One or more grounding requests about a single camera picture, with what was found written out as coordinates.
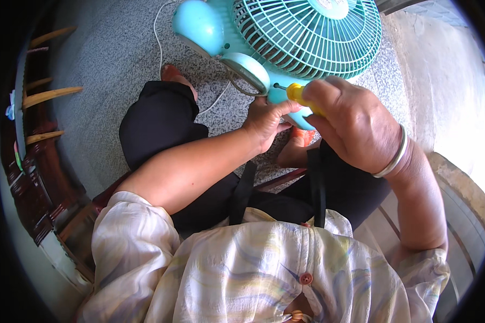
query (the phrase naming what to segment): fan guard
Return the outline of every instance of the fan guard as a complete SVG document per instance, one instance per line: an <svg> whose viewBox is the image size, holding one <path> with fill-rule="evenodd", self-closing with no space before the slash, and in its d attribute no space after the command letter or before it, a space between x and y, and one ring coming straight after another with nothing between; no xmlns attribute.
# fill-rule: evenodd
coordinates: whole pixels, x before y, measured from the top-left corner
<svg viewBox="0 0 485 323"><path fill-rule="evenodd" d="M348 7L345 17L330 19L307 0L234 0L232 12L261 64L269 62L298 79L349 79L373 61L381 21L373 0L348 0Z"/></svg>

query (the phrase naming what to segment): hand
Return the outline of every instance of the hand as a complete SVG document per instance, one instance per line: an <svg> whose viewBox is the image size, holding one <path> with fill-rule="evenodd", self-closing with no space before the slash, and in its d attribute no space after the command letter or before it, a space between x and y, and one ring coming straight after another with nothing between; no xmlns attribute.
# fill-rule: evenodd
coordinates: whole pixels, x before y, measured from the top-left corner
<svg viewBox="0 0 485 323"><path fill-rule="evenodd" d="M324 111L326 118L311 115L306 120L346 163L374 174L394 158L402 130L366 88L329 76L325 81L310 82L303 98Z"/></svg>
<svg viewBox="0 0 485 323"><path fill-rule="evenodd" d="M242 128L256 140L256 144L260 146L259 153L264 153L271 147L277 133L291 127L289 122L281 124L280 117L290 112L298 112L300 108L295 101L267 104L265 97L256 97L250 104L248 118Z"/></svg>

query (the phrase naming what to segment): forearm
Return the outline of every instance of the forearm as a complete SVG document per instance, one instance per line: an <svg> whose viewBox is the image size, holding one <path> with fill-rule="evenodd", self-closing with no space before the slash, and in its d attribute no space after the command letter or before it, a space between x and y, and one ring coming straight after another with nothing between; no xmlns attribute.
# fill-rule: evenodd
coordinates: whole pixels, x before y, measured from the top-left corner
<svg viewBox="0 0 485 323"><path fill-rule="evenodd" d="M410 140L399 165L385 178L399 201L401 245L411 251L447 249L444 203L422 149Z"/></svg>
<svg viewBox="0 0 485 323"><path fill-rule="evenodd" d="M255 139L237 129L153 156L117 191L133 192L174 214L258 153Z"/></svg>

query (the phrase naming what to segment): white blouse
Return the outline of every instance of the white blouse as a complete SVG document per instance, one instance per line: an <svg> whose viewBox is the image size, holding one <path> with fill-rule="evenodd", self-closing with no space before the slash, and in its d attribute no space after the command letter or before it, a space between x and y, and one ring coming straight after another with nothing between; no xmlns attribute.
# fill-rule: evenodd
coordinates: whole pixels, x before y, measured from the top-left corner
<svg viewBox="0 0 485 323"><path fill-rule="evenodd" d="M163 208L117 192L95 223L95 295L79 321L283 322L303 292L313 322L432 322L449 278L445 250L396 272L335 211L324 229L253 208L243 222L181 242Z"/></svg>

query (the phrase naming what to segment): woman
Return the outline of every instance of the woman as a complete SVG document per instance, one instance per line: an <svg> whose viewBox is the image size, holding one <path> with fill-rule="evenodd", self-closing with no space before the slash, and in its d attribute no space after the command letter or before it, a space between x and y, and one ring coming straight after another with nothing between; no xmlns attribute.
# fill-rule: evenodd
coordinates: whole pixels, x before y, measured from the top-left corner
<svg viewBox="0 0 485 323"><path fill-rule="evenodd" d="M81 321L431 321L449 277L440 189L411 140L390 172L372 176L391 164L403 137L374 94L337 77L304 90L326 115L307 118L323 138L315 146L330 209L324 228L304 223L313 216L307 176L279 195L253 193L243 223L226 226L240 203L233 170L267 151L291 126L280 117L299 106L258 98L241 128L208 138L193 123L192 85L172 65L162 80L145 85L120 126L134 172L97 218L95 295ZM306 167L312 147L296 133L282 166ZM389 264L352 228L390 188L400 246ZM178 232L196 233L181 241Z"/></svg>

